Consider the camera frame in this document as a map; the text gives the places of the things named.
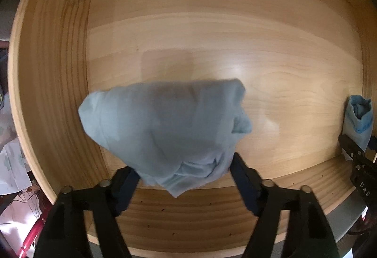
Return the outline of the small light blue sock roll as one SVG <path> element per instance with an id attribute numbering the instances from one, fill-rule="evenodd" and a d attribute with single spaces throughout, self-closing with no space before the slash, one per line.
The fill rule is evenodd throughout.
<path id="1" fill-rule="evenodd" d="M 342 134 L 365 151 L 372 136 L 373 123 L 372 100 L 361 95 L 351 95 L 344 112 Z"/>

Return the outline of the light blue underwear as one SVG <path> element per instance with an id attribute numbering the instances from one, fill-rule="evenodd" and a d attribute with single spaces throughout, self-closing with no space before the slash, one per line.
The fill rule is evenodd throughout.
<path id="1" fill-rule="evenodd" d="M 172 196 L 225 175 L 252 124 L 237 79 L 151 82 L 95 91 L 79 107 L 85 133 Z"/>

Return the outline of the crumpled cloth pile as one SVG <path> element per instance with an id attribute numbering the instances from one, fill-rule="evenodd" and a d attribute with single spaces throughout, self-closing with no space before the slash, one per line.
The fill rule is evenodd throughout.
<path id="1" fill-rule="evenodd" d="M 34 180 L 15 131 L 8 94 L 8 47 L 1 42 L 1 248 L 33 257 L 37 237 L 27 239 L 42 214 Z"/>

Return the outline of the wooden drawer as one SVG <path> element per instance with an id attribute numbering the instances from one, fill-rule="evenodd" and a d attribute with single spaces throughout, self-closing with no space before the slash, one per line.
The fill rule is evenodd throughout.
<path id="1" fill-rule="evenodd" d="M 122 166 L 84 133 L 88 93 L 233 78 L 252 121 L 237 146 L 245 162 L 336 209 L 354 191 L 337 143 L 346 99 L 376 98 L 372 0 L 21 0 L 13 22 L 12 115 L 50 201 Z"/>

